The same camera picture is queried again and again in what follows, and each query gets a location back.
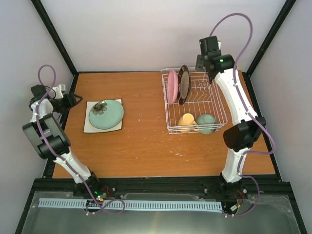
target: flower decoration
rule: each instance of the flower decoration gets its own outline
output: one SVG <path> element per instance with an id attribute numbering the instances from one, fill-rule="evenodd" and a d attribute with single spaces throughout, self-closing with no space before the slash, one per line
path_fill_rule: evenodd
<path id="1" fill-rule="evenodd" d="M 91 111 L 94 115 L 102 115 L 104 111 L 107 110 L 105 106 L 107 106 L 107 103 L 105 101 L 100 101 L 92 107 Z"/>

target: mint green cup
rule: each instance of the mint green cup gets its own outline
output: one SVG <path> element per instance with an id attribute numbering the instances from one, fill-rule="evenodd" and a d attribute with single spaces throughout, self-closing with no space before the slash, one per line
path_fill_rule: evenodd
<path id="1" fill-rule="evenodd" d="M 210 115 L 210 114 L 203 114 L 201 116 L 199 116 L 196 119 L 196 123 L 198 125 L 202 125 L 202 124 L 216 124 L 216 119 L 214 116 Z M 211 134 L 214 133 L 216 130 L 216 127 L 212 127 L 212 129 L 200 129 L 199 132 L 202 134 Z"/>

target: pink plate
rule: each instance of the pink plate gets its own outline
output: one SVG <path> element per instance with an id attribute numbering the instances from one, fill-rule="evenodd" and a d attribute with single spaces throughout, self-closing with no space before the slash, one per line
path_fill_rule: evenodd
<path id="1" fill-rule="evenodd" d="M 167 100 L 168 104 L 171 105 L 175 102 L 177 92 L 178 92 L 178 78 L 174 70 L 171 70 L 168 75 L 168 84 L 167 84 Z"/>

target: cable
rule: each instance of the cable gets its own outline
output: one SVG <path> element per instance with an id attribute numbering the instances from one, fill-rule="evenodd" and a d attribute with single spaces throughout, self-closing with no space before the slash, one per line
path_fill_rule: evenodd
<path id="1" fill-rule="evenodd" d="M 118 215 L 118 214 L 121 214 L 122 212 L 124 212 L 124 210 L 125 210 L 125 203 L 124 203 L 124 201 L 121 200 L 121 199 L 118 199 L 118 200 L 110 200 L 109 202 L 107 202 L 107 203 L 103 206 L 103 209 L 105 209 L 109 204 L 111 204 L 111 203 L 114 202 L 114 201 L 120 201 L 120 202 L 123 204 L 122 210 L 119 211 L 119 212 L 117 212 L 117 213 L 112 213 L 112 212 L 109 212 L 109 211 L 107 211 L 107 210 L 105 210 L 105 212 L 108 213 L 108 214 L 110 214 L 110 215 Z M 87 212 L 87 213 L 90 212 L 90 211 L 88 211 L 88 208 L 89 208 L 92 204 L 94 204 L 94 203 L 90 203 L 89 205 L 86 206 L 86 212 Z M 98 213 L 100 213 L 100 212 L 102 212 L 102 211 L 103 211 L 103 210 L 98 210 L 98 211 L 92 212 L 92 214 L 95 215 L 95 214 L 98 214 Z"/>
<path id="2" fill-rule="evenodd" d="M 55 92 L 55 90 L 54 90 L 54 89 L 52 89 L 51 87 L 47 86 L 47 85 L 44 85 L 44 87 L 45 87 L 45 89 L 49 88 L 49 89 L 50 89 L 50 91 L 53 91 L 53 93 L 54 93 L 54 97 L 53 97 L 52 99 L 55 99 L 55 97 L 57 96 L 57 93 Z"/>
<path id="3" fill-rule="evenodd" d="M 39 70 L 38 70 L 38 80 L 39 80 L 40 84 L 42 84 L 42 81 L 41 81 L 41 78 L 40 78 L 40 72 L 41 72 L 42 68 L 44 68 L 44 67 L 49 67 L 49 68 L 51 68 L 52 71 L 53 71 L 53 82 L 52 82 L 52 85 L 51 85 L 51 87 L 53 87 L 54 84 L 55 84 L 57 75 L 56 75 L 55 69 L 54 69 L 51 65 L 46 64 L 46 65 L 43 65 L 43 66 L 41 66 L 41 67 L 39 68 Z M 36 108 L 35 108 L 35 112 L 36 112 L 36 113 L 35 113 L 35 115 L 36 115 L 36 123 L 37 123 L 38 130 L 39 130 L 39 132 L 40 132 L 40 134 L 41 134 L 41 137 L 42 137 L 43 141 L 45 142 L 45 144 L 46 144 L 46 146 L 48 147 L 48 149 L 50 150 L 50 152 L 51 152 L 56 158 L 60 158 L 62 161 L 65 161 L 65 164 L 68 166 L 68 168 L 69 168 L 74 174 L 76 174 L 76 175 L 81 179 L 81 181 L 82 181 L 83 184 L 85 185 L 86 189 L 88 190 L 88 192 L 89 192 L 89 194 L 90 194 L 92 200 L 96 203 L 96 205 L 99 206 L 100 211 L 104 211 L 104 212 L 106 212 L 106 213 L 108 213 L 108 214 L 120 214 L 121 212 L 123 212 L 123 211 L 125 210 L 125 203 L 124 203 L 124 201 L 123 201 L 123 200 L 120 200 L 120 199 L 114 199 L 114 200 L 111 201 L 111 202 L 113 202 L 113 201 L 120 201 L 120 202 L 123 204 L 123 209 L 122 209 L 122 211 L 120 211 L 120 212 L 118 212 L 118 213 L 111 213 L 111 212 L 108 212 L 107 210 L 105 210 L 104 208 L 106 208 L 106 206 L 102 207 L 102 206 L 98 203 L 98 201 L 97 201 L 97 200 L 95 199 L 95 197 L 93 196 L 93 194 L 92 194 L 92 192 L 91 192 L 91 190 L 90 190 L 88 184 L 87 184 L 86 181 L 83 179 L 83 177 L 82 177 L 82 176 L 65 160 L 65 158 L 63 158 L 61 155 L 58 155 L 58 154 L 54 151 L 54 149 L 53 149 L 52 146 L 50 145 L 48 139 L 45 137 L 44 132 L 43 132 L 43 129 L 42 129 L 41 125 L 40 125 L 40 120 L 39 120 L 39 107 L 40 107 L 40 104 L 42 103 L 42 101 L 48 96 L 48 94 L 50 93 L 51 89 L 52 89 L 52 88 L 50 88 L 49 90 L 47 90 L 47 92 L 41 97 L 41 99 L 39 100 L 39 102 L 36 104 Z"/>
<path id="4" fill-rule="evenodd" d="M 111 195 L 110 195 L 110 193 L 109 193 L 109 189 L 108 189 L 108 187 L 107 187 L 107 185 L 105 185 L 103 188 L 101 188 L 100 190 L 102 191 L 102 190 L 104 190 L 106 188 L 106 190 L 107 190 L 107 192 L 106 192 L 106 195 L 107 195 L 107 199 L 110 199 L 111 198 Z"/>
<path id="5" fill-rule="evenodd" d="M 229 18 L 229 17 L 232 17 L 232 16 L 242 16 L 242 17 L 244 17 L 244 18 L 248 21 L 249 26 L 250 26 L 250 34 L 249 34 L 248 40 L 247 40 L 247 42 L 246 42 L 244 48 L 243 48 L 243 49 L 241 50 L 241 52 L 238 54 L 238 56 L 237 56 L 237 58 L 236 58 L 236 60 L 235 60 L 235 63 L 234 63 L 234 67 L 233 67 L 233 79 L 234 79 L 234 84 L 236 84 L 236 83 L 237 83 L 237 79 L 236 79 L 237 63 L 238 63 L 240 57 L 242 56 L 242 54 L 245 52 L 246 48 L 248 47 L 248 45 L 249 45 L 249 43 L 250 43 L 250 41 L 251 41 L 251 39 L 252 39 L 252 36 L 253 36 L 253 31 L 254 31 L 254 29 L 253 29 L 253 23 L 252 23 L 252 21 L 250 20 L 250 18 L 249 18 L 248 16 L 246 16 L 245 14 L 242 14 L 242 13 L 232 13 L 232 14 L 229 14 L 229 15 L 225 16 L 224 18 L 222 18 L 222 19 L 215 25 L 215 27 L 212 29 L 212 31 L 211 31 L 211 33 L 210 33 L 210 36 L 212 36 L 212 34 L 213 34 L 214 31 L 216 30 L 216 28 L 217 28 L 225 19 L 227 19 L 227 18 Z M 235 217 L 240 217 L 240 216 L 244 216 L 244 215 L 248 214 L 249 212 L 251 212 L 251 211 L 256 207 L 256 205 L 258 204 L 258 202 L 259 202 L 259 197 L 260 197 L 260 188 L 259 188 L 259 185 L 258 185 L 257 181 L 256 181 L 255 178 L 253 178 L 251 175 L 242 175 L 242 174 L 240 173 L 240 165 L 241 165 L 241 163 L 242 163 L 244 157 L 246 157 L 246 155 L 247 155 L 248 153 L 255 153 L 255 154 L 261 154 L 261 155 L 270 155 L 270 154 L 272 154 L 272 153 L 275 151 L 276 145 L 275 145 L 275 141 L 273 140 L 273 138 L 272 138 L 272 136 L 270 135 L 270 133 L 268 132 L 268 130 L 267 130 L 264 126 L 262 126 L 262 124 L 261 124 L 258 120 L 256 120 L 256 118 L 253 117 L 253 116 L 248 112 L 248 107 L 247 107 L 247 105 L 246 105 L 246 103 L 245 103 L 245 101 L 244 101 L 244 99 L 243 99 L 243 96 L 242 96 L 242 94 L 241 94 L 241 92 L 240 92 L 238 86 L 236 86 L 236 90 L 237 90 L 237 94 L 238 94 L 238 96 L 239 96 L 239 98 L 240 98 L 240 100 L 241 100 L 241 102 L 242 102 L 242 104 L 243 104 L 243 106 L 244 106 L 244 108 L 245 108 L 246 113 L 247 113 L 248 116 L 262 129 L 262 131 L 268 136 L 268 138 L 270 139 L 270 142 L 271 142 L 271 144 L 272 144 L 272 150 L 270 150 L 269 152 L 261 152 L 261 151 L 247 150 L 247 151 L 245 151 L 245 152 L 243 153 L 243 156 L 241 156 L 240 159 L 239 159 L 238 166 L 237 166 L 237 173 L 238 173 L 242 178 L 250 178 L 250 179 L 252 179 L 252 180 L 254 181 L 256 187 L 257 187 L 257 193 L 258 193 L 258 197 L 257 197 L 257 199 L 256 199 L 256 202 L 254 203 L 254 205 L 253 205 L 249 210 L 247 210 L 246 212 L 244 212 L 244 213 L 242 213 L 242 214 L 235 215 Z"/>
<path id="6" fill-rule="evenodd" d="M 241 195 L 242 197 L 242 202 L 239 204 L 239 206 L 241 206 L 243 204 L 244 201 L 244 195 L 241 193 L 241 191 L 237 190 L 237 192 Z"/>

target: plate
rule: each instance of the plate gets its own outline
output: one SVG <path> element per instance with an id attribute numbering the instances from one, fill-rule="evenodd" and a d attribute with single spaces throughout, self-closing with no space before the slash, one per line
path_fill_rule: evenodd
<path id="1" fill-rule="evenodd" d="M 168 75 L 167 83 L 167 101 L 171 105 L 175 102 L 178 92 L 178 78 L 174 70 L 171 70 Z"/>
<path id="2" fill-rule="evenodd" d="M 95 128 L 110 129 L 122 120 L 123 114 L 123 107 L 118 101 L 100 101 L 92 107 L 89 121 Z"/>
<path id="3" fill-rule="evenodd" d="M 183 105 L 191 90 L 191 77 L 189 69 L 186 65 L 183 65 L 179 71 L 178 83 L 180 89 L 177 93 L 177 98 L 179 100 L 180 105 Z"/>

